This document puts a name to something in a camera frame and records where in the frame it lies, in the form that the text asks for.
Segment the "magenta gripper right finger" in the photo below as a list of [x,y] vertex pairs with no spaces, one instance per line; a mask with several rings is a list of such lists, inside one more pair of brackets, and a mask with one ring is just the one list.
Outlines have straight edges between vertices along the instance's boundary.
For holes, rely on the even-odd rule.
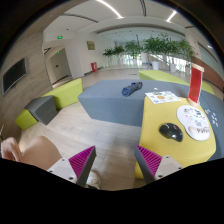
[[136,146],[134,155],[147,184],[164,178],[183,168],[183,166],[171,156],[160,156],[139,145]]

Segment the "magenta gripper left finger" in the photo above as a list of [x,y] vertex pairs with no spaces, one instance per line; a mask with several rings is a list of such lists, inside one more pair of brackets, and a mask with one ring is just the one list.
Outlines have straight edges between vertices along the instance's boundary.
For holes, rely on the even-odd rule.
[[84,187],[95,157],[96,149],[91,146],[69,159],[59,159],[48,169],[48,172]]

